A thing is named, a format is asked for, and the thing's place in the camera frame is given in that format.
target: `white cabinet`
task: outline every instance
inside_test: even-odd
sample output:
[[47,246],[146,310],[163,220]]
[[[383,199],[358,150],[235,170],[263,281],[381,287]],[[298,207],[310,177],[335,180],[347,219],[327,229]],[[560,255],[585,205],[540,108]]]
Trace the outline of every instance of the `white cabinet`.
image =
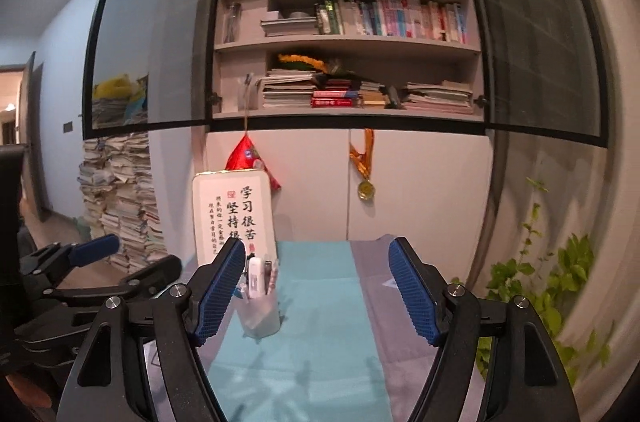
[[[364,131],[352,129],[351,141],[362,152]],[[358,198],[361,177],[353,165],[349,170],[348,239],[403,236],[445,279],[464,279],[478,245],[492,160],[482,135],[377,130],[372,203]]]
[[[242,135],[241,131],[207,134],[207,170],[225,169]],[[282,186],[273,196],[276,240],[345,240],[349,130],[265,129],[249,136]]]
[[[488,137],[377,130],[371,204],[358,198],[360,175],[349,161],[360,129],[270,129],[250,132],[282,190],[273,198],[277,240],[333,242],[406,237],[446,279],[471,267],[484,219],[492,168]],[[242,132],[207,135],[209,171],[224,169]]]

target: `wall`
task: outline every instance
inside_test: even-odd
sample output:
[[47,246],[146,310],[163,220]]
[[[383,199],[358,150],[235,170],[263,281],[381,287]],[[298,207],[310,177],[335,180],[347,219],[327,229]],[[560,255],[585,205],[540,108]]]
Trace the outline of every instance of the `wall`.
[[[44,180],[53,211],[82,215],[76,177],[82,162],[82,73],[84,53],[97,0],[71,0],[46,28],[36,49],[43,63],[40,139]],[[73,122],[73,131],[62,125]]]
[[0,72],[0,112],[8,104],[18,106],[18,89],[22,72]]
[[0,66],[24,65],[37,44],[37,38],[11,36],[10,31],[4,31],[0,34]]

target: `medal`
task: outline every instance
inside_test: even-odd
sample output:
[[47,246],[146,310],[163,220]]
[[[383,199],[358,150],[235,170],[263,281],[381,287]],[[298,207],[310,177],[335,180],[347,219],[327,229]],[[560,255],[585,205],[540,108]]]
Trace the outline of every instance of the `medal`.
[[358,153],[353,147],[353,144],[350,144],[349,157],[363,178],[363,181],[358,184],[358,196],[363,201],[370,201],[373,200],[373,196],[376,194],[376,189],[369,180],[371,177],[371,159],[373,156],[374,140],[374,134],[371,128],[364,130],[364,140],[364,153]]
[[373,200],[373,196],[376,194],[376,188],[368,180],[363,180],[358,184],[358,196],[361,200],[369,201]]

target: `stack of books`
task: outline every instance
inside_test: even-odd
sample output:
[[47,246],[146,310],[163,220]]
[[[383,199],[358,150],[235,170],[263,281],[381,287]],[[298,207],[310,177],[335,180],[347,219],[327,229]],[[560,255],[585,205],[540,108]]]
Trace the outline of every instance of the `stack of books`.
[[329,78],[323,89],[314,91],[312,108],[352,108],[358,106],[359,94],[352,89],[351,80]]
[[148,134],[86,141],[84,150],[78,181],[91,236],[113,233],[120,237],[120,250],[110,256],[110,263],[131,273],[165,256]]
[[321,34],[399,36],[466,43],[460,4],[420,0],[324,0],[316,4]]
[[389,102],[388,97],[381,91],[382,85],[374,81],[360,83],[358,95],[362,108],[383,109]]
[[274,69],[267,72],[259,83],[262,108],[289,108],[311,106],[316,90],[316,72]]
[[266,19],[260,21],[260,25],[267,38],[291,34],[318,34],[316,19],[313,16],[283,18],[278,11],[270,11]]
[[406,110],[434,110],[437,112],[473,113],[471,85],[443,81],[440,85],[407,83]]

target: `glass cabinet door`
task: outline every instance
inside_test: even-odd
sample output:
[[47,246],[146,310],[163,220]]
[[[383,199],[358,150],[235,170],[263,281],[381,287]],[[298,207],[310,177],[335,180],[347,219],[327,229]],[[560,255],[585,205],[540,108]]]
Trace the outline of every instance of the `glass cabinet door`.
[[84,138],[206,123],[216,0],[99,0]]
[[588,0],[476,0],[489,127],[606,145],[602,47]]

